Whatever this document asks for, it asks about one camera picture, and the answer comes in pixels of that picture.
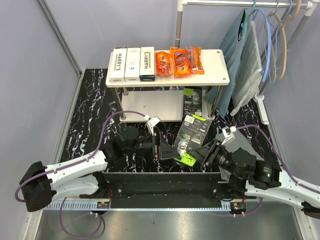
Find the black green Gillette box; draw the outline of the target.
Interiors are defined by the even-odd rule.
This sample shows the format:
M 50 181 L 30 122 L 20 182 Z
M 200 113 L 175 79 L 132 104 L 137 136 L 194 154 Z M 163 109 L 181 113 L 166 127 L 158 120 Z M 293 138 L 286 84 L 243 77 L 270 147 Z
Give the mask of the black green Gillette box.
M 178 157 L 174 159 L 180 164 L 192 167 L 196 163 L 196 159 L 190 156 L 187 151 L 202 147 L 211 124 L 211 120 L 187 113 L 172 146 L 178 153 Z
M 203 116 L 202 108 L 203 91 L 200 88 L 187 88 L 183 90 L 183 117 L 187 114 L 193 114 L 198 117 Z

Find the orange Bic razor pack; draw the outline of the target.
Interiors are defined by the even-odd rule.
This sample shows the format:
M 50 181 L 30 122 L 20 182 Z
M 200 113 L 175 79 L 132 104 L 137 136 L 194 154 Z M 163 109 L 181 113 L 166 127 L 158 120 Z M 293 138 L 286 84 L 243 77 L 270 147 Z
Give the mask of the orange Bic razor pack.
M 170 53 L 159 51 L 155 53 L 156 74 L 160 76 L 171 76 L 173 71 L 173 60 Z

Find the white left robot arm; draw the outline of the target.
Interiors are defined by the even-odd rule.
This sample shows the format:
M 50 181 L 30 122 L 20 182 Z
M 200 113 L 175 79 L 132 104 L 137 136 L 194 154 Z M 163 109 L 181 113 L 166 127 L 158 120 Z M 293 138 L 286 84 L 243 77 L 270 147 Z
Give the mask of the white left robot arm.
M 180 156 L 160 133 L 142 137 L 136 127 L 129 126 L 107 141 L 105 147 L 84 156 L 51 165 L 43 165 L 41 161 L 31 164 L 20 180 L 17 192 L 22 193 L 22 202 L 30 213 L 42 210 L 59 199 L 110 197 L 111 184 L 103 171 L 136 151 L 151 153 L 158 160 Z

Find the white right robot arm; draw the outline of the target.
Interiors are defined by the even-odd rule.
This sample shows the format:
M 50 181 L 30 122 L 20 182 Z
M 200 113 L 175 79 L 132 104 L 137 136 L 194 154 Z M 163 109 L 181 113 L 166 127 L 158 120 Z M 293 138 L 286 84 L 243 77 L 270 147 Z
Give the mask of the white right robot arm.
M 217 165 L 229 174 L 222 189 L 227 198 L 269 198 L 295 207 L 308 217 L 320 217 L 319 186 L 292 180 L 278 165 L 259 160 L 241 147 L 229 152 L 221 141 L 214 140 L 187 153 L 201 164 Z

